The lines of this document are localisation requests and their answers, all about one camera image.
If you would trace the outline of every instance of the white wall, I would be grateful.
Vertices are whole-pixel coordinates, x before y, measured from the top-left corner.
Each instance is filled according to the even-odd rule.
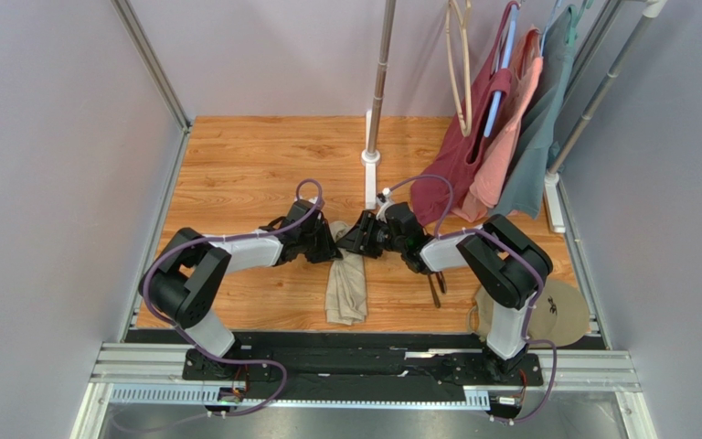
[[[383,0],[132,3],[189,117],[361,115],[371,105]],[[473,3],[474,75],[491,48],[507,1]],[[594,3],[579,27],[582,36],[603,2]],[[445,5],[440,0],[398,2],[384,114],[454,114]],[[533,24],[543,27],[553,5],[553,0],[529,0],[521,11],[519,33]],[[458,34],[452,40],[458,48]],[[458,51],[454,59],[461,69]]]
[[[69,435],[179,138],[109,1],[0,2],[0,437]]]
[[[640,10],[624,6],[588,81]],[[702,437],[702,3],[667,4],[563,176],[605,324],[633,354],[659,437]]]

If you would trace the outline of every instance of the wooden floor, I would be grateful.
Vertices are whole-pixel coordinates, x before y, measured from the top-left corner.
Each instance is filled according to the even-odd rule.
[[[445,118],[384,118],[379,147],[378,188],[415,176],[435,157]],[[324,187],[324,214],[353,224],[364,208],[364,170],[359,162],[365,139],[362,117],[197,118],[162,234],[166,245],[180,228],[200,233],[248,232],[285,215],[303,178]],[[315,195],[306,186],[304,197]],[[395,200],[410,200],[406,187]],[[576,283],[567,246],[548,231],[546,215],[511,218],[549,254],[553,278]],[[468,224],[449,218],[442,233]],[[469,269],[445,273],[448,294],[442,308],[432,304],[423,275],[412,273],[397,254],[366,260],[367,322],[330,325],[324,314],[329,263],[304,257],[277,268],[253,269],[224,278],[214,308],[236,329],[464,332],[465,314],[478,288]],[[139,327],[161,327],[143,307]]]

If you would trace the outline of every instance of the gray floor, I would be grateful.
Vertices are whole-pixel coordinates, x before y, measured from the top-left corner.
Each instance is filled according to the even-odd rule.
[[[538,402],[532,393],[529,404]],[[116,422],[148,428],[202,413],[193,406],[132,404],[112,406]],[[103,427],[102,438],[592,438],[626,437],[613,393],[552,395],[543,411],[529,423],[506,427],[490,423],[485,413],[422,410],[351,410],[268,408],[242,418],[200,419],[159,433],[132,435]]]

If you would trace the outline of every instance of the hat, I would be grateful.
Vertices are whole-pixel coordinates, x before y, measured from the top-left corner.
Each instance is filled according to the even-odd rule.
[[[481,340],[486,340],[486,336],[492,330],[495,301],[481,287],[475,293],[475,303],[476,306],[473,309],[478,310],[478,328],[473,332]],[[557,346],[567,346],[580,340],[590,331],[589,306],[586,305],[586,298],[572,285],[553,279],[546,280],[543,294],[537,299],[535,305],[527,328],[527,334],[533,340],[551,340]],[[545,346],[533,345],[532,347],[544,348]]]

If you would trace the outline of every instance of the teal shirt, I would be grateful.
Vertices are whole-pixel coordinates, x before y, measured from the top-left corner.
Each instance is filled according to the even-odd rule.
[[[576,54],[575,22],[578,10],[568,6],[546,34],[543,72],[521,123],[516,150],[500,201],[489,215],[507,215],[512,210],[532,218],[540,213],[543,180],[549,161],[549,149],[558,150],[554,142],[557,122]]]

